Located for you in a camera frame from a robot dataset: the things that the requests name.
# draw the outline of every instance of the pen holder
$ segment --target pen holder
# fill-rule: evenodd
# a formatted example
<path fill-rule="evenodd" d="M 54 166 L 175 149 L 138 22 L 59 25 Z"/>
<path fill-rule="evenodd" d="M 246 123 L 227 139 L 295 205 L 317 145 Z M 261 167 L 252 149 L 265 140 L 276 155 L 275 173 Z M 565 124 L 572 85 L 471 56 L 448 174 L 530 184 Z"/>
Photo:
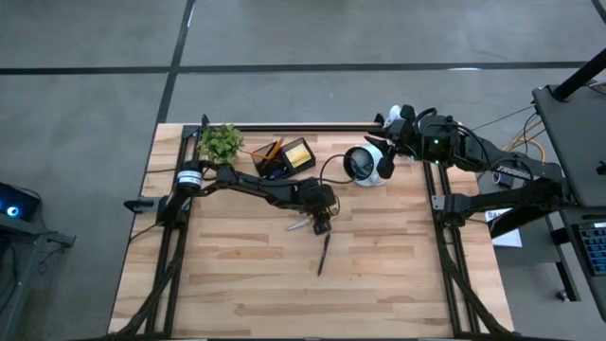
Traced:
<path fill-rule="evenodd" d="M 269 155 L 275 145 L 276 142 L 272 142 L 255 153 Z M 315 155 L 303 137 L 282 146 L 271 160 L 254 155 L 251 157 L 259 177 L 266 180 L 286 179 L 315 166 Z"/>

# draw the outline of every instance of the keyboard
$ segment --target keyboard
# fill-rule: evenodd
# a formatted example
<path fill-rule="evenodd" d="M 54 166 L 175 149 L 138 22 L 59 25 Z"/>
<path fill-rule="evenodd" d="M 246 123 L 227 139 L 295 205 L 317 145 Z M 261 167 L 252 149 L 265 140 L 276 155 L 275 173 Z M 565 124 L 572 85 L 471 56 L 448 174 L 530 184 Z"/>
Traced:
<path fill-rule="evenodd" d="M 579 233 L 594 276 L 606 275 L 606 228 L 582 227 Z"/>

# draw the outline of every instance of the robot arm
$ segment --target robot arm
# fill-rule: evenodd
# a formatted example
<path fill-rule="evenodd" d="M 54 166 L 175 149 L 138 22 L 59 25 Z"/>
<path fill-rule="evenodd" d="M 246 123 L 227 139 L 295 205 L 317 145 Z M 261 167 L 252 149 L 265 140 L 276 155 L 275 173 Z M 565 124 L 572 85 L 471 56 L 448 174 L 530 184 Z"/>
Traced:
<path fill-rule="evenodd" d="M 215 182 L 202 188 L 203 170 L 216 172 Z M 332 188 L 320 185 L 318 179 L 263 180 L 234 170 L 231 165 L 210 161 L 188 161 L 177 175 L 172 193 L 165 197 L 158 210 L 158 221 L 169 222 L 187 199 L 206 197 L 219 189 L 232 189 L 257 196 L 278 208 L 292 209 L 313 217 L 313 232 L 321 235 L 330 231 L 330 207 L 336 204 Z"/>
<path fill-rule="evenodd" d="M 442 222 L 446 225 L 462 226 L 467 218 L 478 211 L 517 207 L 491 226 L 491 235 L 495 238 L 569 205 L 570 191 L 562 180 L 558 164 L 543 163 L 521 153 L 501 151 L 452 117 L 438 116 L 433 108 L 417 116 L 414 108 L 405 105 L 400 116 L 391 125 L 369 132 L 383 140 L 366 138 L 383 152 L 377 166 L 381 177 L 391 176 L 396 155 L 406 155 L 445 169 L 457 166 L 464 171 L 497 171 L 527 180 L 524 188 L 505 192 L 473 197 L 450 194 L 431 198 L 432 205 L 441 212 Z M 382 118 L 377 117 L 375 121 L 382 122 Z"/>

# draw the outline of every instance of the potted plant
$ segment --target potted plant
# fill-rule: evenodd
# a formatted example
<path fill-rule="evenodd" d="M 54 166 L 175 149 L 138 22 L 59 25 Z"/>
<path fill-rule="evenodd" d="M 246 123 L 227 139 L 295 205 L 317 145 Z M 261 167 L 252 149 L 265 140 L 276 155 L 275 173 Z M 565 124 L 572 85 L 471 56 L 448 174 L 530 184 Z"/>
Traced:
<path fill-rule="evenodd" d="M 198 144 L 200 154 L 215 163 L 233 163 L 244 137 L 232 124 L 208 128 L 202 133 Z"/>

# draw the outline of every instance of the wooden tabletop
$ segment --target wooden tabletop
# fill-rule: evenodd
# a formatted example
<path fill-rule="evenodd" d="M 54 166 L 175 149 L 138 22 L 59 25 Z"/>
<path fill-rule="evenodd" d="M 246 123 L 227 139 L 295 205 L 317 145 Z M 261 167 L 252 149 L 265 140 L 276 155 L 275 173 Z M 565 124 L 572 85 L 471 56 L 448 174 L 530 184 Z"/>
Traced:
<path fill-rule="evenodd" d="M 174 167 L 181 130 L 181 124 L 158 127 L 148 171 Z M 255 150 L 280 135 L 284 134 L 246 133 L 244 149 Z M 285 135 L 287 142 L 304 136 L 317 158 L 317 166 L 298 178 L 317 176 L 330 156 L 365 144 L 361 133 Z M 236 168 L 256 174 L 245 153 L 240 153 Z M 171 171 L 147 174 L 142 195 L 168 194 L 172 176 Z M 453 192 L 478 192 L 473 173 L 449 169 L 449 176 Z M 331 161 L 325 177 L 347 180 L 341 159 Z M 421 164 L 398 159 L 393 177 L 384 186 L 332 187 L 341 211 L 331 220 L 332 238 L 321 277 L 316 271 L 324 237 L 313 235 L 310 226 L 285 231 L 301 219 L 296 212 L 230 190 L 195 199 L 172 336 L 452 335 Z M 151 213 L 137 216 L 133 233 L 153 224 L 153 219 Z M 157 227 L 129 246 L 110 332 L 124 326 L 149 293 L 161 235 L 162 228 Z M 473 289 L 499 322 L 511 329 L 487 227 L 467 222 L 461 235 Z M 458 291 L 457 301 L 467 326 Z M 166 302 L 161 302 L 158 321 L 164 319 L 162 303 Z"/>

